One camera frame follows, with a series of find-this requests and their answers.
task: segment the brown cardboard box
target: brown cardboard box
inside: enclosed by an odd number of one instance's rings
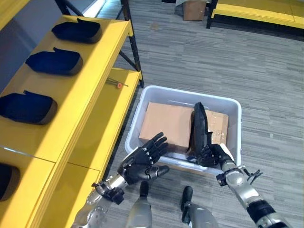
[[[190,140],[192,112],[193,108],[149,102],[139,138],[145,143],[163,132],[170,150],[186,152]]]
[[[183,7],[183,20],[203,20],[206,8],[205,0],[187,0]]]
[[[169,149],[184,153],[187,151],[191,133],[193,108],[168,104],[149,103],[139,138],[143,143],[163,132]],[[208,131],[213,132],[212,143],[226,144],[228,115],[206,110]]]
[[[228,115],[209,110],[205,110],[205,112],[208,121],[208,131],[213,132],[211,142],[213,144],[226,144]]]

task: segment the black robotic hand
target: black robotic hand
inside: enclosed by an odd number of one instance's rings
[[[129,185],[157,178],[169,171],[166,165],[153,166],[167,152],[168,143],[165,142],[167,138],[162,136],[162,132],[158,133],[122,161],[117,171]]]
[[[217,164],[222,165],[227,160],[231,160],[231,157],[224,152],[218,144],[209,144],[204,147],[200,152],[195,152],[197,164],[204,167],[214,167]]]

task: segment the storage bin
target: storage bin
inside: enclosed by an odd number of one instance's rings
[[[131,153],[136,147],[143,145],[138,136],[142,128],[149,102],[187,107],[194,107],[195,103],[201,102],[207,110],[227,114],[229,120],[226,146],[231,151],[237,166],[241,164],[242,111],[238,101],[220,96],[188,92],[155,85],[147,86],[142,91],[140,101],[131,123],[131,129],[124,145],[127,153]],[[172,168],[186,169],[195,173],[208,172],[215,175],[222,173],[219,167],[206,168],[190,163],[187,161],[186,155],[174,153],[173,151],[168,151],[166,155],[160,158],[159,162],[167,164]]]

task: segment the yellow shelf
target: yellow shelf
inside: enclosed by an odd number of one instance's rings
[[[57,23],[76,18],[63,16]],[[101,25],[103,35],[96,44],[59,40],[49,32],[33,51],[57,47],[79,52],[84,64],[77,75],[37,73],[23,64],[1,93],[4,96],[29,90],[52,97],[58,103],[53,121],[37,126],[0,117],[0,145],[52,162],[68,159],[127,35],[132,35],[129,21],[85,19]]]
[[[39,227],[70,228],[85,204],[98,171],[68,163]]]
[[[69,159],[70,163],[101,171],[103,175],[125,115],[136,90],[140,72],[112,69],[110,78],[128,87],[105,84]]]
[[[303,6],[292,0],[219,0],[212,17],[218,14],[304,28],[303,14],[299,16]]]
[[[0,1],[0,30],[29,2],[29,0]]]
[[[92,190],[91,184],[99,181],[105,172],[140,75],[140,72],[129,70],[111,70],[109,77],[128,87],[117,89],[114,85],[104,85],[46,209],[41,227],[71,227]]]
[[[290,7],[293,12],[294,21],[298,28],[304,29],[304,2],[290,0]]]
[[[20,170],[16,192],[0,202],[0,227],[24,228],[53,169],[54,163],[0,148],[0,162]]]

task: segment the wall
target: wall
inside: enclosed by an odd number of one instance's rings
[[[31,0],[0,31],[0,91],[60,15],[54,0]]]

